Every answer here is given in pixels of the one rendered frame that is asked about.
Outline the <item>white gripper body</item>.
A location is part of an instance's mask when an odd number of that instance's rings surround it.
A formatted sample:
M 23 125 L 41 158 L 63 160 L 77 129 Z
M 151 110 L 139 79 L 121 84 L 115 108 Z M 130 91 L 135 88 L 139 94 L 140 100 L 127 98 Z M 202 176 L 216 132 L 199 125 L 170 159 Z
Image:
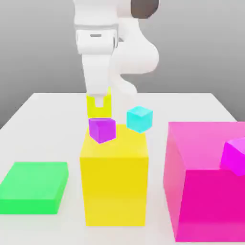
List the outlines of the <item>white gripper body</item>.
M 82 55 L 82 65 L 87 93 L 104 96 L 109 87 L 111 55 Z

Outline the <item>small yellow cube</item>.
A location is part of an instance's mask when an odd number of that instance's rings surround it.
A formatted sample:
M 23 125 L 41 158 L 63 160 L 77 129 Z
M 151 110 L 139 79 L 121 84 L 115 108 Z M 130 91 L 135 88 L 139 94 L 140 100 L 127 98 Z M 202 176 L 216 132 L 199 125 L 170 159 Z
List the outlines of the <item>small yellow cube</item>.
M 107 95 L 103 97 L 103 106 L 96 107 L 95 98 L 86 94 L 88 118 L 110 118 L 111 117 L 111 88 L 108 88 Z

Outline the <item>small purple cube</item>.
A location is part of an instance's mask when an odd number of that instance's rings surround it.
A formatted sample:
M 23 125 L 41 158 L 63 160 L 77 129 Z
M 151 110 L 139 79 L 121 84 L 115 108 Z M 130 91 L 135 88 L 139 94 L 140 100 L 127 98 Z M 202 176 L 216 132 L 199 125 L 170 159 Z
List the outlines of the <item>small purple cube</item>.
M 112 118 L 90 118 L 89 135 L 98 144 L 116 138 L 116 122 Z

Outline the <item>small cyan cube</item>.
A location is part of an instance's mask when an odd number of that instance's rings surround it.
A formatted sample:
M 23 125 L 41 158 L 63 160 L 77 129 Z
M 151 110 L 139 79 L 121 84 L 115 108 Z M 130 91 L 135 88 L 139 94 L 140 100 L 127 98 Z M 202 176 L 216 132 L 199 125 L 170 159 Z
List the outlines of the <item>small cyan cube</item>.
M 126 126 L 127 128 L 143 133 L 150 129 L 153 124 L 153 110 L 136 106 L 127 111 Z

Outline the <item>small magenta cube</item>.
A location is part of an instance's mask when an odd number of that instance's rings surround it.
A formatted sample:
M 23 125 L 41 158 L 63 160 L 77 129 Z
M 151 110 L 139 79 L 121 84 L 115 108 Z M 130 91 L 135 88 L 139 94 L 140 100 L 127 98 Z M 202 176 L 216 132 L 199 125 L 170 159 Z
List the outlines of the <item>small magenta cube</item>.
M 230 170 L 237 176 L 245 176 L 245 137 L 225 142 L 220 169 Z

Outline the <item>large yellow box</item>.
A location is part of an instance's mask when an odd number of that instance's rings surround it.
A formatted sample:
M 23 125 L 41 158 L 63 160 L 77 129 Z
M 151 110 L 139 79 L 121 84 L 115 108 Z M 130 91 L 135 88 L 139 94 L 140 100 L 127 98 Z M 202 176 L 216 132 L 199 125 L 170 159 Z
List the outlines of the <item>large yellow box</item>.
M 87 226 L 144 226 L 149 154 L 145 133 L 124 124 L 98 144 L 86 134 L 80 169 Z

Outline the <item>large green box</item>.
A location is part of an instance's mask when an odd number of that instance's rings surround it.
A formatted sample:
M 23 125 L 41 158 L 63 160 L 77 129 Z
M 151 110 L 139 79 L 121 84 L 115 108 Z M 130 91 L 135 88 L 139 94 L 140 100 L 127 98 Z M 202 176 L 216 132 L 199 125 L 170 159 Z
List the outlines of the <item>large green box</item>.
M 0 183 L 0 214 L 58 214 L 67 162 L 15 162 Z

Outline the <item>large pink box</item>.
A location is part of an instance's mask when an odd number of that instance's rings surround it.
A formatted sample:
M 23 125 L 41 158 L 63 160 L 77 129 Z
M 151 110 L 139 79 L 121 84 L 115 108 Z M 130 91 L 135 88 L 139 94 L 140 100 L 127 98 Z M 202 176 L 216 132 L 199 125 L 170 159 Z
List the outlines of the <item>large pink box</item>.
M 245 176 L 220 169 L 245 122 L 170 122 L 163 186 L 177 242 L 245 242 Z

